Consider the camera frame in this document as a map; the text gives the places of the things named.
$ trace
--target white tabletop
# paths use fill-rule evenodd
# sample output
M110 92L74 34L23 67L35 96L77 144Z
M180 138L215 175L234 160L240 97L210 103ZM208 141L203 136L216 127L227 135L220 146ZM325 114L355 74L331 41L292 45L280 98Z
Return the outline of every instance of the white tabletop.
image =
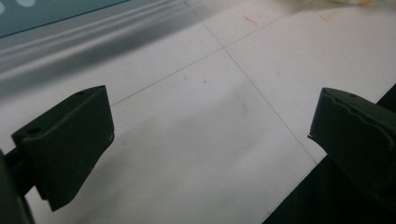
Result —
M325 156L321 88L396 83L396 3L134 0L0 39L0 148L106 85L116 139L73 202L36 223L262 223Z

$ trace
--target table surface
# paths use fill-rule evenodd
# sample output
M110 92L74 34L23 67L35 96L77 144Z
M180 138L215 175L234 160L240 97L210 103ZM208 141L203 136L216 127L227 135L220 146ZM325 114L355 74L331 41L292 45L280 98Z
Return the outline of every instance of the table surface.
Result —
M0 148L106 85L116 139L73 202L36 223L262 223L325 156L321 88L396 82L396 3L135 0L0 39Z

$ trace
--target white circle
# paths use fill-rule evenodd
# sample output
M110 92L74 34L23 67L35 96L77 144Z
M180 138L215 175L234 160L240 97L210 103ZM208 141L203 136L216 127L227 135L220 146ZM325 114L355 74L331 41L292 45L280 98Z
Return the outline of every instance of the white circle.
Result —
M0 2L0 15L3 14L6 11L6 7L2 2Z
M35 0L17 0L17 3L22 7L32 7L35 5Z

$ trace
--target white surface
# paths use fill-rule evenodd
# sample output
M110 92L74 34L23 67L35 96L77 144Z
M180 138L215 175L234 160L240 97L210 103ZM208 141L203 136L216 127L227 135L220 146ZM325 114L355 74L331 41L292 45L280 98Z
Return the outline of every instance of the white surface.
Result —
M116 140L37 223L261 223L324 156L322 87L373 102L395 82L396 6L130 1L0 39L0 143L106 84Z

